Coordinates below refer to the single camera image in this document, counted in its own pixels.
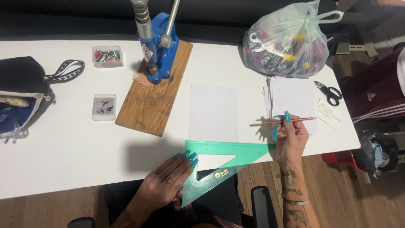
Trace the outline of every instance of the black scissors handle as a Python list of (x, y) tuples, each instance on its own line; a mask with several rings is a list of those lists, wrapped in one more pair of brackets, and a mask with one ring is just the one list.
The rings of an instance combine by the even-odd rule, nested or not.
[(321, 88), (319, 88), (323, 94), (326, 95), (326, 100), (328, 101), (328, 103), (332, 106), (338, 106), (340, 104), (339, 100), (343, 98), (342, 93), (340, 93), (339, 90), (337, 90), (335, 87), (326, 87), (323, 86)]

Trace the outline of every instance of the plastic triangle ruler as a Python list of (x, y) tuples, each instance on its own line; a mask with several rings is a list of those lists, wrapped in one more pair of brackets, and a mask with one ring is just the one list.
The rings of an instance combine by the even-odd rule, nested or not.
[(186, 140), (185, 151), (190, 150), (192, 153), (196, 152), (197, 154), (235, 155), (236, 157), (199, 181), (197, 180), (197, 169), (194, 169), (183, 185), (181, 207), (187, 206), (274, 148), (274, 144)]

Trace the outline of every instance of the adidas logo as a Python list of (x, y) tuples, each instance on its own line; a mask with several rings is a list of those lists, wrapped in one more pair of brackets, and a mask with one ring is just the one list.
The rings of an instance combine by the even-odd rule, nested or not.
[(369, 101), (371, 101), (371, 99), (372, 99), (374, 96), (375, 96), (374, 93), (370, 93), (370, 92), (367, 93), (367, 98), (369, 99)]

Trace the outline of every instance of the hand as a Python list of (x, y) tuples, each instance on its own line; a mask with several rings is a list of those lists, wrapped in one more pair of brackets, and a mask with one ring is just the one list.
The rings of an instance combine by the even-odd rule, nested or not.
[(194, 160), (197, 154), (193, 153), (187, 157), (189, 154), (190, 151), (182, 155), (179, 153), (149, 173), (128, 207), (134, 204), (142, 205), (152, 213), (169, 204), (197, 165), (198, 159)]
[(302, 121), (293, 122), (291, 119), (299, 116), (290, 115), (288, 111), (284, 115), (274, 116), (284, 120), (273, 128), (273, 139), (276, 142), (276, 161), (283, 171), (291, 167), (301, 167), (301, 158), (305, 145), (308, 141), (308, 132)]

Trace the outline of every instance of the zipper pouch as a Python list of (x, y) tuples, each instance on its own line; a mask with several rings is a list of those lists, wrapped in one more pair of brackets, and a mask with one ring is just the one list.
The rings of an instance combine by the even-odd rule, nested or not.
[[(79, 65), (64, 73), (72, 64)], [(30, 121), (41, 105), (49, 101), (48, 83), (67, 82), (81, 74), (84, 62), (64, 61), (55, 74), (45, 75), (44, 70), (31, 56), (0, 60), (0, 138), (18, 138), (21, 129)]]

